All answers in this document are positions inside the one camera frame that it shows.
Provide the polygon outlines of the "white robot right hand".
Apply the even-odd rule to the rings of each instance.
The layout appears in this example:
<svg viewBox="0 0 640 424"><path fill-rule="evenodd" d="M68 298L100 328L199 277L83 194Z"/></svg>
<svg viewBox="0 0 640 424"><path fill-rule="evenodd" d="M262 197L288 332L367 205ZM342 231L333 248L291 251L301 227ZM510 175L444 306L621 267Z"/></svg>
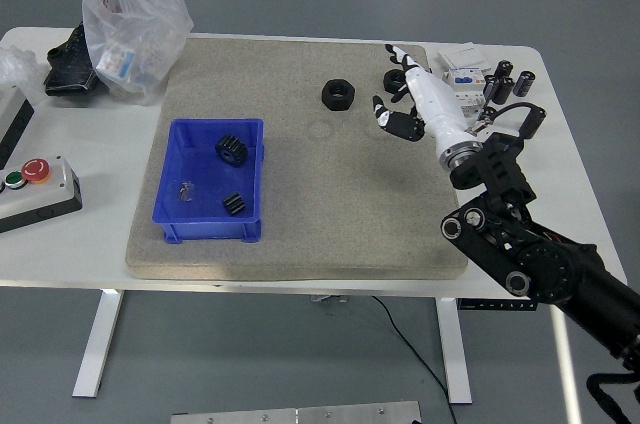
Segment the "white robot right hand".
<svg viewBox="0 0 640 424"><path fill-rule="evenodd" d="M390 60L402 66L405 84L392 97L397 102L410 95L409 113L388 109L379 96L373 97L373 111L379 127L401 139L417 142L426 134L435 139L441 166L452 170L478 152L481 144L468 132L464 113L452 88L425 70L401 48L387 44Z"/></svg>

